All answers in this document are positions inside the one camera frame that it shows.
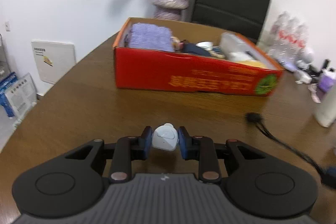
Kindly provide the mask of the clear bottle in box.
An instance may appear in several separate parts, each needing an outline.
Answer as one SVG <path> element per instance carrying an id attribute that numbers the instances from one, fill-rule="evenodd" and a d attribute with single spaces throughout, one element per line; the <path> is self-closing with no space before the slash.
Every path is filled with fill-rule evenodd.
<path id="1" fill-rule="evenodd" d="M 231 62 L 256 61 L 249 53 L 246 43 L 234 34 L 228 32 L 222 33 L 219 47 L 227 60 Z"/>

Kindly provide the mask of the navy blue pouch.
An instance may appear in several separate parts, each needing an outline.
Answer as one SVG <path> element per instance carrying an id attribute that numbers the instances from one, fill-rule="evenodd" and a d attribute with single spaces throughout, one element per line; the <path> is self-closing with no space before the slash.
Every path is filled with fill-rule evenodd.
<path id="1" fill-rule="evenodd" d="M 183 43 L 183 47 L 181 49 L 182 53 L 188 53 L 191 55 L 197 55 L 197 56 L 205 56 L 205 57 L 211 57 L 211 54 L 209 51 L 202 49 L 201 47 L 197 46 L 193 43 Z"/>

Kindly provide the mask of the white earbud case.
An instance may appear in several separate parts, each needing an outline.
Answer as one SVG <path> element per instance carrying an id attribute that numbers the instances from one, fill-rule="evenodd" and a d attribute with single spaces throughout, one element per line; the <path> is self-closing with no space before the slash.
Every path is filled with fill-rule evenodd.
<path id="1" fill-rule="evenodd" d="M 164 151 L 175 151 L 179 141 L 178 132 L 171 123 L 157 127 L 152 135 L 153 148 Z"/>

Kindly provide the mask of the purple knitted cloth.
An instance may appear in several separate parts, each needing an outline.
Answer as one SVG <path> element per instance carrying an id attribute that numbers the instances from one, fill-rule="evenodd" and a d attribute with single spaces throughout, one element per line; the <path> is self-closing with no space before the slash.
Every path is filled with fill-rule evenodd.
<path id="1" fill-rule="evenodd" d="M 155 24 L 136 23 L 131 26 L 129 48 L 174 52 L 171 30 Z"/>

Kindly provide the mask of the yellow white plush toy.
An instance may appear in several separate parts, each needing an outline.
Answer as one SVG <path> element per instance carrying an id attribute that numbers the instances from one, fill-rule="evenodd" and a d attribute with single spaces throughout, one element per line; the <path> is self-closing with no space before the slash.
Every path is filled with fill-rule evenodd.
<path id="1" fill-rule="evenodd" d="M 247 60 L 247 61 L 243 61 L 242 64 L 248 65 L 251 67 L 263 68 L 263 69 L 268 68 L 264 63 L 258 60 Z"/>

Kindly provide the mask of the blue printed boxes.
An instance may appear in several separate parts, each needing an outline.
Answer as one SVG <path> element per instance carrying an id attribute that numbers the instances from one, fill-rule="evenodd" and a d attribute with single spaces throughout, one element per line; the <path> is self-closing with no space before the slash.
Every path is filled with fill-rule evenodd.
<path id="1" fill-rule="evenodd" d="M 15 72 L 1 80 L 1 106 L 8 117 L 22 119 L 37 104 L 37 90 L 29 73 L 18 78 Z"/>

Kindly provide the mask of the white thermos bottle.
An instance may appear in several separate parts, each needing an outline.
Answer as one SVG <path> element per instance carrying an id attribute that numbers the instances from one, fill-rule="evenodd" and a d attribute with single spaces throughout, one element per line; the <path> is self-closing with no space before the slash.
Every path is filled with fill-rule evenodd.
<path id="1" fill-rule="evenodd" d="M 325 94 L 321 103 L 314 111 L 315 120 L 322 127 L 330 127 L 336 118 L 336 87 L 335 85 Z"/>

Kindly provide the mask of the red cardboard box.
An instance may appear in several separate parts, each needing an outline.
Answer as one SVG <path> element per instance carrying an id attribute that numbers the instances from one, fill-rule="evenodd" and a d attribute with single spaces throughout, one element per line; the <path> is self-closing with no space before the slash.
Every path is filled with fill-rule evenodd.
<path id="1" fill-rule="evenodd" d="M 131 48 L 131 28 L 137 23 L 166 27 L 173 36 L 190 43 L 218 44 L 225 32 L 220 28 L 188 22 L 129 18 L 113 43 L 118 88 L 268 96 L 283 74 L 284 69 L 276 61 L 241 34 L 237 35 L 238 38 L 264 63 L 263 68 L 188 53 Z"/>

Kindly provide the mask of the pack of water bottles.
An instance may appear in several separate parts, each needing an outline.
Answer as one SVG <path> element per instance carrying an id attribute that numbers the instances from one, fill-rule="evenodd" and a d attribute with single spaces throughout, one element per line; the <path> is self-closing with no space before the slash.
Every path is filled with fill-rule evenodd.
<path id="1" fill-rule="evenodd" d="M 300 23 L 289 12 L 282 12 L 274 22 L 270 33 L 268 55 L 275 59 L 288 71 L 296 70 L 296 59 L 299 50 L 306 47 L 308 26 Z"/>

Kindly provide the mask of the purple tissue pack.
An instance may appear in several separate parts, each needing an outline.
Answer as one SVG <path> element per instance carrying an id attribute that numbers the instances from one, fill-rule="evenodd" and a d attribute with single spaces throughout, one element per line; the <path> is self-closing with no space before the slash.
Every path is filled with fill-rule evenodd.
<path id="1" fill-rule="evenodd" d="M 324 93 L 327 93 L 335 84 L 335 70 L 331 68 L 329 71 L 326 69 L 322 70 L 320 75 L 318 87 Z"/>

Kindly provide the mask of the white wall panel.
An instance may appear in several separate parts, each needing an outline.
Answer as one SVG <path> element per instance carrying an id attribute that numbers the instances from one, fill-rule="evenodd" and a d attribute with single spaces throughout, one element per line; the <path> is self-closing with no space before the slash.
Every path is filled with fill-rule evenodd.
<path id="1" fill-rule="evenodd" d="M 75 46 L 61 42 L 31 42 L 40 79 L 49 84 L 58 82 L 76 65 Z"/>

